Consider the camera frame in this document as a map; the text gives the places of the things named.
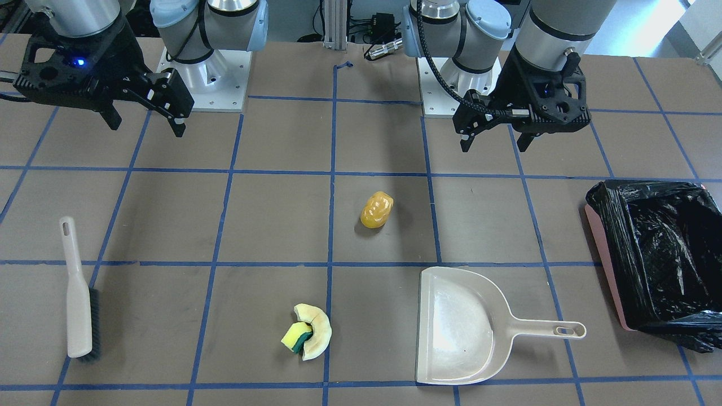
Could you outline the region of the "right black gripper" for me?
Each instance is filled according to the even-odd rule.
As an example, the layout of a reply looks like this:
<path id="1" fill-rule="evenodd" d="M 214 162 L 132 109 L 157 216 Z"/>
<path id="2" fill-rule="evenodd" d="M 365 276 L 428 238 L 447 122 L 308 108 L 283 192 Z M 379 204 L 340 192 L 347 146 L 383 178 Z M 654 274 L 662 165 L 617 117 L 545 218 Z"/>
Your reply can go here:
<path id="1" fill-rule="evenodd" d="M 99 113 L 116 131 L 123 119 L 116 100 L 135 102 L 167 118 L 175 137 L 186 130 L 194 100 L 176 69 L 152 72 L 124 16 L 100 33 L 62 36 L 37 16 L 13 87 L 31 102 Z"/>

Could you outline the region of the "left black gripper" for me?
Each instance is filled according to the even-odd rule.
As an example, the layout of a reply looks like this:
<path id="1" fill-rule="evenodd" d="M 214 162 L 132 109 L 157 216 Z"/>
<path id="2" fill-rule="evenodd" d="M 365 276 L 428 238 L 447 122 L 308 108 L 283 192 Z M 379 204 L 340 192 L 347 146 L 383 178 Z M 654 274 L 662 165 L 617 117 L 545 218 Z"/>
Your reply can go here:
<path id="1" fill-rule="evenodd" d="M 576 48 L 561 52 L 562 67 L 547 71 L 521 56 L 516 46 L 508 55 L 495 89 L 488 97 L 469 90 L 453 116 L 463 153 L 475 137 L 500 124 L 521 132 L 516 140 L 524 153 L 537 134 L 576 132 L 591 123 L 585 76 Z"/>

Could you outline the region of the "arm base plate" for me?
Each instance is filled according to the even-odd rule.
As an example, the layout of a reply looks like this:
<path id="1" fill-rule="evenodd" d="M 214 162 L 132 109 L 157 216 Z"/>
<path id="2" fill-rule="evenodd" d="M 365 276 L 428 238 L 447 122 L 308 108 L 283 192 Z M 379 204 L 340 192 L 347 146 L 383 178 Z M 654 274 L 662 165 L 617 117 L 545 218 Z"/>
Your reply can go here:
<path id="1" fill-rule="evenodd" d="M 470 89 L 476 90 L 482 96 L 490 95 L 497 85 L 502 69 L 498 58 L 490 71 L 481 74 L 464 71 L 449 58 L 433 58 L 433 61 L 444 81 L 458 96 L 464 96 Z M 418 58 L 417 67 L 424 114 L 430 118 L 451 118 L 459 107 L 459 101 L 443 89 L 426 59 Z"/>
<path id="2" fill-rule="evenodd" d="M 209 59 L 189 65 L 170 61 L 164 48 L 156 71 L 174 68 L 179 72 L 194 100 L 193 113 L 240 113 L 253 56 L 250 51 L 215 50 Z"/>

